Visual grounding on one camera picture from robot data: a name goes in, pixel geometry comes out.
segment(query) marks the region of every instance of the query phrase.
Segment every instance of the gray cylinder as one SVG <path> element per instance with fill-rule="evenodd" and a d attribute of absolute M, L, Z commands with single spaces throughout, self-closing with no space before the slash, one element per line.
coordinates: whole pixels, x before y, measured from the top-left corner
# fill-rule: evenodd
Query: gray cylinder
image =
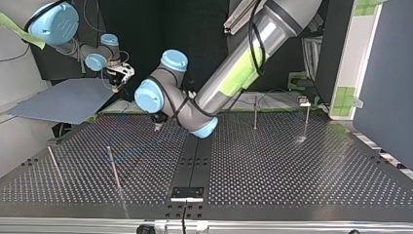
<path fill-rule="evenodd" d="M 289 37 L 301 32 L 317 12 L 320 3 L 321 0 L 269 0 L 266 3 L 263 11 L 256 16 L 266 58 L 272 56 Z M 260 46 L 255 36 L 253 45 L 260 59 Z M 245 38 L 201 88 L 196 103 L 205 112 L 216 114 L 234 94 L 248 88 L 257 77 L 248 39 Z"/>

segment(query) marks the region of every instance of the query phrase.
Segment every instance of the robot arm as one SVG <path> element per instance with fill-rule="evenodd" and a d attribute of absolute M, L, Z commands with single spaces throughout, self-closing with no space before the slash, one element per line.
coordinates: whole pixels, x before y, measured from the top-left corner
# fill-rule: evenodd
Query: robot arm
<path fill-rule="evenodd" d="M 115 35 L 103 34 L 97 48 L 74 38 L 79 16 L 66 0 L 2 1 L 0 8 L 19 27 L 60 53 L 84 61 L 93 71 L 104 71 L 114 92 L 134 75 L 133 68 L 121 62 L 119 41 Z"/>
<path fill-rule="evenodd" d="M 265 48 L 265 58 L 272 56 L 289 38 L 297 36 L 314 17 L 321 0 L 268 0 L 257 15 L 257 31 Z M 261 52 L 253 37 L 253 50 Z M 208 137 L 218 119 L 215 115 L 241 89 L 258 78 L 251 59 L 248 38 L 216 69 L 195 98 L 179 90 L 188 59 L 178 51 L 164 52 L 158 68 L 135 92 L 137 105 L 149 113 L 166 113 L 197 137 Z"/>

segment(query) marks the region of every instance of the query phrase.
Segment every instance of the perforated metal table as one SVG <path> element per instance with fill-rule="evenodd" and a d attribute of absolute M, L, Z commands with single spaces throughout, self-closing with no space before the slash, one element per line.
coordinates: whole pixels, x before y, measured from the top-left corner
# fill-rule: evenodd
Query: perforated metal table
<path fill-rule="evenodd" d="M 256 130 L 253 118 L 225 114 L 197 139 L 174 123 L 154 132 L 146 115 L 100 116 L 53 147 L 57 167 L 45 149 L 0 179 L 0 227 L 6 217 L 413 223 L 413 181 L 343 126 L 320 112 L 307 126 L 304 112 L 260 113 Z M 202 187 L 204 201 L 172 203 L 174 187 Z"/>

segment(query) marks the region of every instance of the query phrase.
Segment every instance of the blue joint cap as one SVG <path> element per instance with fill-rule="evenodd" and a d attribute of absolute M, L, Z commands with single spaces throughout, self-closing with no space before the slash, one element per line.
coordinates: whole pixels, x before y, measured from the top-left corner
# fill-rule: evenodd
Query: blue joint cap
<path fill-rule="evenodd" d="M 118 37 L 109 33 L 100 36 L 100 43 L 106 46 L 119 46 Z"/>
<path fill-rule="evenodd" d="M 188 58 L 177 50 L 167 50 L 162 54 L 161 63 L 172 70 L 185 72 Z"/>
<path fill-rule="evenodd" d="M 158 84 L 152 80 L 142 81 L 134 92 L 134 100 L 137 106 L 149 113 L 156 113 L 164 108 L 164 94 Z"/>
<path fill-rule="evenodd" d="M 203 128 L 196 130 L 195 132 L 191 132 L 191 134 L 199 138 L 207 138 L 210 134 L 212 134 L 217 125 L 218 118 L 213 117 Z"/>
<path fill-rule="evenodd" d="M 106 58 L 100 54 L 90 54 L 86 57 L 85 63 L 92 71 L 99 71 L 106 67 Z"/>
<path fill-rule="evenodd" d="M 33 16 L 51 4 L 41 7 Z M 58 46 L 70 41 L 78 26 L 79 15 L 76 9 L 68 3 L 61 3 L 30 24 L 28 32 L 49 45 Z"/>

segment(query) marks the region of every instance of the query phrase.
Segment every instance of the vertical post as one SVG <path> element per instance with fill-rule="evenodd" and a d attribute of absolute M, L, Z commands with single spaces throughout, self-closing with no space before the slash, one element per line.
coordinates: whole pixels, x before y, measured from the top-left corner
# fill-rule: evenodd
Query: vertical post
<path fill-rule="evenodd" d="M 257 129 L 257 115 L 258 115 L 258 111 L 257 111 L 257 96 L 255 96 L 255 103 L 254 103 L 254 130 Z"/>
<path fill-rule="evenodd" d="M 107 154 L 109 154 L 110 162 L 112 164 L 113 175 L 115 176 L 116 184 L 118 185 L 118 188 L 122 188 L 121 182 L 119 181 L 119 178 L 118 178 L 118 171 L 116 170 L 115 161 L 113 160 L 112 148 L 110 146 L 106 146 L 106 148 L 107 148 Z"/>
<path fill-rule="evenodd" d="M 54 154 L 54 152 L 53 152 L 53 150 L 52 150 L 52 147 L 51 147 L 51 146 L 48 146 L 48 150 L 49 150 L 49 155 L 50 155 L 51 158 L 52 158 L 53 165 L 54 165 L 55 167 L 57 167 L 57 161 L 56 161 L 56 158 L 55 158 L 55 154 Z"/>
<path fill-rule="evenodd" d="M 311 105 L 307 106 L 306 127 L 307 127 L 307 125 L 309 124 L 310 107 L 311 107 Z"/>

